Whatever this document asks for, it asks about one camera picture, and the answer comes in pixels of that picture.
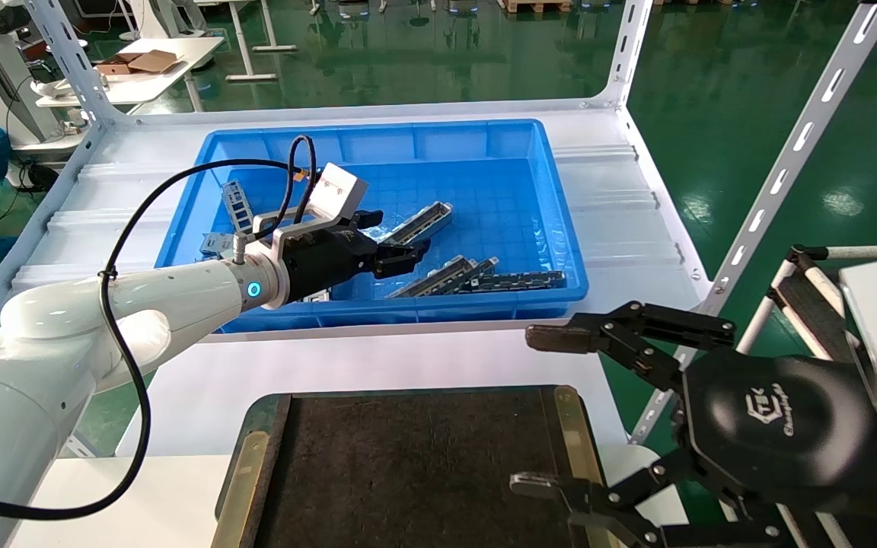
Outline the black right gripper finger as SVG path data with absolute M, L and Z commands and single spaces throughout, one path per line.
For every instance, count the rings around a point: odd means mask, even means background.
M 525 331 L 533 350 L 600 353 L 662 392 L 682 388 L 681 364 L 653 341 L 710 351 L 733 346 L 734 338 L 728 320 L 639 301 L 606 314 L 577 313 L 565 325 L 530 325 Z

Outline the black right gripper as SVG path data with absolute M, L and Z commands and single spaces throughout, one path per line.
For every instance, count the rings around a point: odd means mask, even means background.
M 709 352 L 679 375 L 678 450 L 612 486 L 533 472 L 516 495 L 553 499 L 572 526 L 627 547 L 779 547 L 763 519 L 657 526 L 637 509 L 684 480 L 721 502 L 828 514 L 855 547 L 877 547 L 877 412 L 855 365 Z

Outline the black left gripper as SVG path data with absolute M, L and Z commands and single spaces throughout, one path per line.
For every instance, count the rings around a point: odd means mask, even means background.
M 370 270 L 376 279 L 410 274 L 425 259 L 431 239 L 397 245 L 377 243 L 359 230 L 376 228 L 384 219 L 382 209 L 357 209 L 352 227 L 334 226 L 282 241 L 282 263 L 289 275 L 286 302 L 345 283 Z

